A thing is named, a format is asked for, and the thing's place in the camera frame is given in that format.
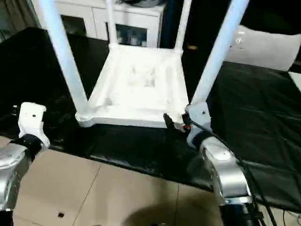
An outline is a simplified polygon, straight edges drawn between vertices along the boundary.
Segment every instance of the white pillow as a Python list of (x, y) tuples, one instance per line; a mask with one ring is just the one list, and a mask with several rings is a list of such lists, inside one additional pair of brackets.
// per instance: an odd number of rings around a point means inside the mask
[(288, 71), (300, 45), (301, 34), (271, 34), (240, 25), (225, 61)]

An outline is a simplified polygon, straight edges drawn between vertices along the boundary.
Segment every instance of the white plastic stool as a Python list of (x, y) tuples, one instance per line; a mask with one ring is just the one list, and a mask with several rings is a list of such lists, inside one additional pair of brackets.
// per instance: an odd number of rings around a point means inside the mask
[[(106, 0), (110, 53), (88, 101), (55, 4), (53, 0), (39, 0), (80, 125), (88, 127), (105, 123), (164, 128), (164, 113), (168, 113), (175, 122), (182, 121), (181, 115), (188, 98), (181, 56), (191, 1), (184, 0), (175, 48), (160, 49), (119, 45), (113, 3), (112, 0)], [(192, 105), (189, 106), (195, 109), (190, 116), (200, 124), (210, 124), (206, 99), (248, 2), (231, 1)]]

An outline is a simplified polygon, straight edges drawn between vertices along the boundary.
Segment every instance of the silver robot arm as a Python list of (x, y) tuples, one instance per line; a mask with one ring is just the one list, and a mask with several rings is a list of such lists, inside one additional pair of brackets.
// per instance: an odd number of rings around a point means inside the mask
[(46, 108), (25, 102), (21, 105), (19, 139), (0, 150), (0, 212), (11, 212), (16, 206), (20, 182), (35, 156), (50, 145), (43, 132)]
[(211, 175), (225, 226), (265, 225), (242, 167), (234, 153), (211, 132), (208, 111), (198, 113), (188, 106), (183, 120), (190, 125), (187, 142), (199, 151)]

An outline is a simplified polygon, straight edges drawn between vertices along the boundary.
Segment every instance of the white cabinet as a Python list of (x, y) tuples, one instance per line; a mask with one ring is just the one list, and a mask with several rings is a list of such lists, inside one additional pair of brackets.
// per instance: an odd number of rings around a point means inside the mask
[[(32, 0), (42, 28), (46, 29), (38, 0)], [(108, 40), (107, 10), (104, 0), (56, 0), (65, 29), (75, 33)], [(116, 4), (117, 35), (122, 44), (159, 47), (165, 6), (138, 8)]]
[[(93, 8), (97, 37), (108, 39), (107, 10)], [(160, 17), (124, 11), (115, 11), (118, 40), (122, 44), (157, 47), (159, 42)]]

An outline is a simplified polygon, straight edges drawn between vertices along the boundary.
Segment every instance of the black table surface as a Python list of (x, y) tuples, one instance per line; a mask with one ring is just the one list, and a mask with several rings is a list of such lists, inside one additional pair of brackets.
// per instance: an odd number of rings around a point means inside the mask
[[(107, 42), (76, 35), (69, 41), (89, 96), (106, 60)], [(48, 109), (44, 131), (51, 149), (212, 191), (210, 176), (184, 134), (102, 124), (79, 127), (46, 31), (28, 28), (2, 43), (0, 53), (0, 135), (16, 138), (19, 129), (12, 107), (35, 102)], [(184, 52), (189, 98), (205, 61)], [(297, 212), (301, 212), (300, 100), (287, 73), (233, 63), (224, 64), (209, 99), (214, 132), (245, 160), (269, 204)]]

